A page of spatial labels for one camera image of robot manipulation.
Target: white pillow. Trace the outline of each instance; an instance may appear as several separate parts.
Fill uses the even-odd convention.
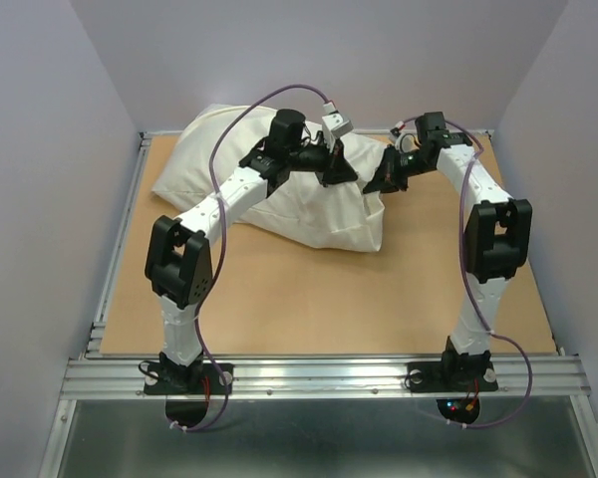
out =
[[[181,134],[152,192],[186,211],[212,191],[208,159],[226,127],[247,107],[211,106]],[[219,183],[241,158],[268,134],[276,110],[260,107],[227,135],[217,156]],[[321,127],[306,121],[314,137]],[[241,220],[315,248],[375,252],[381,248],[384,205],[379,193],[362,193],[379,167],[386,145],[349,133],[342,138],[344,155],[357,171],[357,182],[323,187],[314,173],[291,172],[290,179]]]

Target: metal floor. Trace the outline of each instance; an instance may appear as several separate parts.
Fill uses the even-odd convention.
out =
[[[480,422],[519,398],[482,401]],[[430,399],[232,401],[212,431],[170,430],[160,400],[80,400],[60,476],[592,477],[567,396],[509,424],[447,426]]]

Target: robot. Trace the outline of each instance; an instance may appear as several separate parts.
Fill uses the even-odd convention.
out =
[[[302,139],[305,119],[300,112],[279,110],[268,135],[221,184],[220,194],[210,194],[174,219],[162,216],[155,222],[145,274],[161,304],[164,345],[159,361],[148,363],[145,374],[151,379],[145,393],[194,393],[209,372],[202,366],[195,321],[212,283],[210,247],[221,234],[218,200],[223,202],[230,226],[250,207],[274,194],[290,173],[314,173],[323,187],[357,180],[341,141],[353,128],[350,120],[334,104],[326,103],[322,130],[314,142],[306,143]],[[469,136],[450,132],[441,112],[426,113],[416,118],[415,125],[419,147],[413,150],[403,147],[401,122],[391,130],[393,144],[386,147],[365,194],[406,191],[410,177],[434,171],[461,192],[474,154]],[[527,200],[505,192],[479,162],[471,167],[464,204],[469,211],[463,236],[467,280],[482,317],[493,329],[500,298],[527,259],[532,209]],[[441,360],[409,363],[405,386],[412,393],[465,391],[471,384],[480,391],[496,391],[490,333],[483,328],[466,292]],[[232,371],[229,364],[222,367]],[[451,400],[439,400],[439,404],[447,419],[470,423],[477,417],[478,410],[473,407],[458,409]]]

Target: wooden platform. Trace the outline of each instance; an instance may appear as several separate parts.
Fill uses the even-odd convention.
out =
[[[162,214],[178,214],[150,192],[175,142],[176,136],[152,140],[102,354],[161,349],[160,308],[144,265],[152,224]],[[481,160],[499,181],[485,136],[483,143]],[[223,273],[200,316],[210,349],[251,355],[441,352],[463,295],[458,195],[441,174],[432,173],[411,179],[406,193],[386,195],[384,203],[384,243],[373,254],[315,250],[252,226],[232,226]],[[529,266],[518,271],[503,296],[495,329],[528,352],[555,352]],[[496,342],[492,350],[515,352]]]

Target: gray wall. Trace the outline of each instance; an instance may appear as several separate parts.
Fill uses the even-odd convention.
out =
[[[598,411],[598,0],[572,0],[494,135],[505,183],[534,205],[531,263],[556,339]]]
[[[443,109],[494,127],[566,0],[72,0],[136,126],[181,129],[210,103],[288,84],[357,127]],[[271,105],[312,118],[305,93]]]
[[[0,477],[37,476],[137,147],[71,4],[0,1]]]

